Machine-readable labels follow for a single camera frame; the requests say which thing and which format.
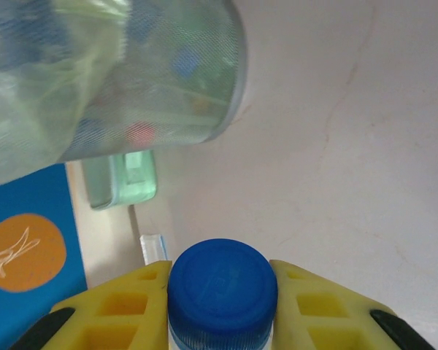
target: black rubber pad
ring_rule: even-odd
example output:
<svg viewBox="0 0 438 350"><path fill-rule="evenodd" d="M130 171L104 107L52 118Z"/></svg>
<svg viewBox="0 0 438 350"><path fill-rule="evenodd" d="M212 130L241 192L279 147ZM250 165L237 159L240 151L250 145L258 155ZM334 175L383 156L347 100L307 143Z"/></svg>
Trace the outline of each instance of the black rubber pad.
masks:
<svg viewBox="0 0 438 350"><path fill-rule="evenodd" d="M9 350L41 350L73 313L73 308L61 308L42 317Z"/></svg>
<svg viewBox="0 0 438 350"><path fill-rule="evenodd" d="M403 319L381 310L371 310L370 315L401 350L434 350Z"/></svg>

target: orange circle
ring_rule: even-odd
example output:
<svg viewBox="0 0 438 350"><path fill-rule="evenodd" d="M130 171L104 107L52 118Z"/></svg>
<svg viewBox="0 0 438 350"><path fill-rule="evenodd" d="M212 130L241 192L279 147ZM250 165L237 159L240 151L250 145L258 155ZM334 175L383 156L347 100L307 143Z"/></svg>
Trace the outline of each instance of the orange circle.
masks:
<svg viewBox="0 0 438 350"><path fill-rule="evenodd" d="M60 230L45 217L21 214L0 222L0 288L25 292L53 279L64 266Z"/></svg>

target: blue board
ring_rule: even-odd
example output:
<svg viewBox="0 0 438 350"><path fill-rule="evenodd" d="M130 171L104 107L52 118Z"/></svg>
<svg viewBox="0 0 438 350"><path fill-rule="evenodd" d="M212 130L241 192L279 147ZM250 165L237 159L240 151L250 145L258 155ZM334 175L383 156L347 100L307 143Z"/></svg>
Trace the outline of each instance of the blue board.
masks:
<svg viewBox="0 0 438 350"><path fill-rule="evenodd" d="M0 350L86 289L65 167L0 186Z"/></svg>

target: blue bottle cap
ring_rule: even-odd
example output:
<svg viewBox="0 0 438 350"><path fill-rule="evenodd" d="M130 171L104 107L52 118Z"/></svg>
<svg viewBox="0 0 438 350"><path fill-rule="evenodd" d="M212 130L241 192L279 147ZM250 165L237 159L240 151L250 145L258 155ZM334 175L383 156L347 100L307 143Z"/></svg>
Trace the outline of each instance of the blue bottle cap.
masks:
<svg viewBox="0 0 438 350"><path fill-rule="evenodd" d="M190 78L201 63L201 56L192 48L185 46L178 50L172 68L182 78Z"/></svg>
<svg viewBox="0 0 438 350"><path fill-rule="evenodd" d="M171 333L182 350L258 350L276 312L277 281L254 248L212 239L180 255L167 294Z"/></svg>

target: beige surface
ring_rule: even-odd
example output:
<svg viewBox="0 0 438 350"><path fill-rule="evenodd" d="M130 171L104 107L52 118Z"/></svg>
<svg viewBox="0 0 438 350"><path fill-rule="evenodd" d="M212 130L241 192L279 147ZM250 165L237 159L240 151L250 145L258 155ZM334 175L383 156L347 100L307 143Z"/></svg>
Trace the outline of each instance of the beige surface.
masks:
<svg viewBox="0 0 438 350"><path fill-rule="evenodd" d="M155 153L140 225L172 258L245 241L385 303L438 348L438 0L236 3L239 114L209 144ZM91 279L137 264L124 210L87 220Z"/></svg>

